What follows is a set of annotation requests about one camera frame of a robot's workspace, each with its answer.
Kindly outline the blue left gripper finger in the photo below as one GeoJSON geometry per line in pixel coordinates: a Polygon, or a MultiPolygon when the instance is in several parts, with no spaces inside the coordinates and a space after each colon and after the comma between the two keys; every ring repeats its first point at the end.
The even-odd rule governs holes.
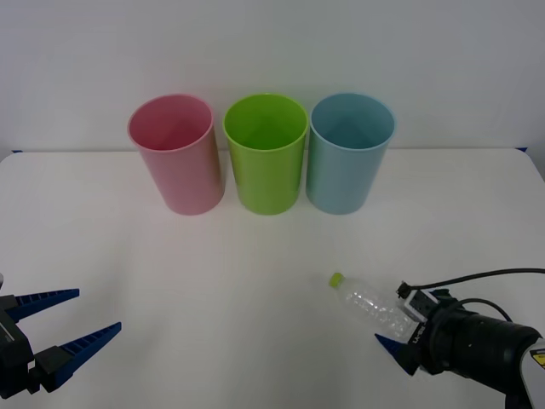
{"type": "Polygon", "coordinates": [[[79,295],[79,289],[67,289],[20,296],[1,296],[1,310],[4,311],[14,323],[18,323],[24,318],[76,298],[79,295]]]}
{"type": "Polygon", "coordinates": [[[90,358],[104,348],[120,331],[122,323],[80,337],[60,346],[53,346],[34,356],[33,381],[47,392],[56,391],[90,358]]]}

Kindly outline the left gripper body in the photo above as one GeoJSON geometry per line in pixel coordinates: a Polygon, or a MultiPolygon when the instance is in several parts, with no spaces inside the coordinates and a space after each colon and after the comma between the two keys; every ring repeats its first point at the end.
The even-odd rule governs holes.
{"type": "Polygon", "coordinates": [[[8,399],[23,390],[30,394],[41,388],[40,374],[29,368],[34,353],[26,335],[17,326],[20,319],[37,312],[35,308],[18,307],[1,310],[1,398],[8,399]]]}

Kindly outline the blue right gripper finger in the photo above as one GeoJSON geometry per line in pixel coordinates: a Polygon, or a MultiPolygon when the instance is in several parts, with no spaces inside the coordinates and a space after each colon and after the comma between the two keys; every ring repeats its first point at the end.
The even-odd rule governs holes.
{"type": "Polygon", "coordinates": [[[409,376],[414,376],[420,363],[416,351],[407,343],[401,343],[394,339],[375,334],[376,340],[393,357],[395,362],[409,376]]]}

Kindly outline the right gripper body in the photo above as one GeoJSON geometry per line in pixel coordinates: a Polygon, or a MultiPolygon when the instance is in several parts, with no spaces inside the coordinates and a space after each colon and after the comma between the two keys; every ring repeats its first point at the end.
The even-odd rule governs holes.
{"type": "Polygon", "coordinates": [[[447,321],[447,311],[440,310],[426,324],[420,324],[406,346],[408,363],[405,372],[414,376],[419,369],[431,375],[438,375],[451,369],[448,357],[452,341],[447,338],[447,346],[439,345],[442,327],[447,321]]]}

